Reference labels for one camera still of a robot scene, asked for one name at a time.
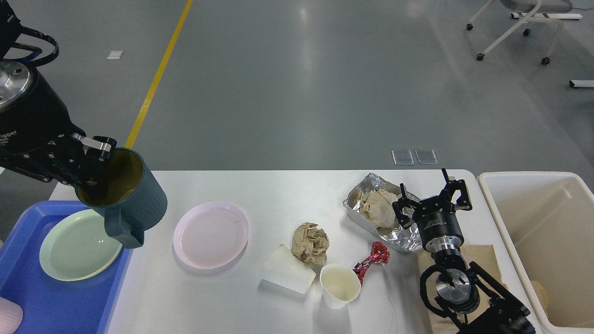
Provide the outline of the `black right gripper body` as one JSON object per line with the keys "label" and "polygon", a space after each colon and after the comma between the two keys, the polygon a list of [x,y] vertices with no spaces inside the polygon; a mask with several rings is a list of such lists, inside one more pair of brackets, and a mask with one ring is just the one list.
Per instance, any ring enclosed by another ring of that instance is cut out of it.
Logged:
{"label": "black right gripper body", "polygon": [[450,199],[430,197],[412,207],[424,250],[437,253],[460,249],[464,238]]}

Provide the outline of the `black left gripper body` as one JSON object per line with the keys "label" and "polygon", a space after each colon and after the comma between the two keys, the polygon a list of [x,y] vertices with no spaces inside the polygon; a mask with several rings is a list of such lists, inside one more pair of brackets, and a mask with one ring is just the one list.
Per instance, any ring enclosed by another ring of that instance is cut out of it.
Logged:
{"label": "black left gripper body", "polygon": [[57,93],[34,66],[1,62],[0,150],[25,154],[58,135],[86,133],[70,119]]}

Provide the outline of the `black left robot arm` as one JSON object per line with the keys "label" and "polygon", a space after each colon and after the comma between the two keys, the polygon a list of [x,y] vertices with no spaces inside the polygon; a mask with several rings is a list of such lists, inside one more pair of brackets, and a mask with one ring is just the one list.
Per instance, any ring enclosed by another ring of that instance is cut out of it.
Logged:
{"label": "black left robot arm", "polygon": [[21,25],[6,0],[0,32],[1,166],[44,183],[57,180],[97,191],[117,142],[88,137],[39,72],[39,66],[57,58],[56,40]]}

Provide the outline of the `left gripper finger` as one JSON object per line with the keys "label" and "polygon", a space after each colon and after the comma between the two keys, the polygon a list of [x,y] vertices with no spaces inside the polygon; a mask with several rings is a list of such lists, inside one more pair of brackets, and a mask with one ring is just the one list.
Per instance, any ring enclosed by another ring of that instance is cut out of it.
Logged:
{"label": "left gripper finger", "polygon": [[0,165],[44,183],[57,180],[66,185],[77,184],[77,176],[69,169],[68,163],[58,161],[52,154],[1,155]]}
{"label": "left gripper finger", "polygon": [[45,146],[51,176],[63,184],[95,190],[105,178],[117,141],[78,133],[58,135]]}

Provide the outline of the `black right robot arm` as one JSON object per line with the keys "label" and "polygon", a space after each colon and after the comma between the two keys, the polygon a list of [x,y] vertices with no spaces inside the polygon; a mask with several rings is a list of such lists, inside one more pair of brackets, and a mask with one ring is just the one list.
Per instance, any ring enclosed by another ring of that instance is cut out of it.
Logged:
{"label": "black right robot arm", "polygon": [[471,199],[465,180],[441,172],[445,185],[438,195],[417,201],[400,184],[401,196],[392,203],[399,226],[416,225],[422,249],[434,261],[420,275],[424,306],[450,319],[459,334],[534,334],[528,307],[479,264],[465,262],[456,212],[471,211]]}

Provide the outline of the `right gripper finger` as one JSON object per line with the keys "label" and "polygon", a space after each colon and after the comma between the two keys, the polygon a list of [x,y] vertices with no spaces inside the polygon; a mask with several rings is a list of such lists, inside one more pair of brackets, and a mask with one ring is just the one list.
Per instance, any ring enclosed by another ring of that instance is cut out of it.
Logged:
{"label": "right gripper finger", "polygon": [[[445,179],[445,186],[437,196],[437,205],[440,211],[471,211],[473,209],[465,180],[451,179],[445,168],[441,169]],[[454,194],[459,192],[455,203],[452,202]]]}
{"label": "right gripper finger", "polygon": [[[392,208],[395,213],[395,220],[404,229],[408,230],[410,226],[417,222],[414,218],[416,211],[421,210],[421,203],[408,197],[407,188],[405,184],[400,184],[401,197],[397,201],[392,203]],[[412,213],[408,216],[405,213],[405,209],[410,209]]]}

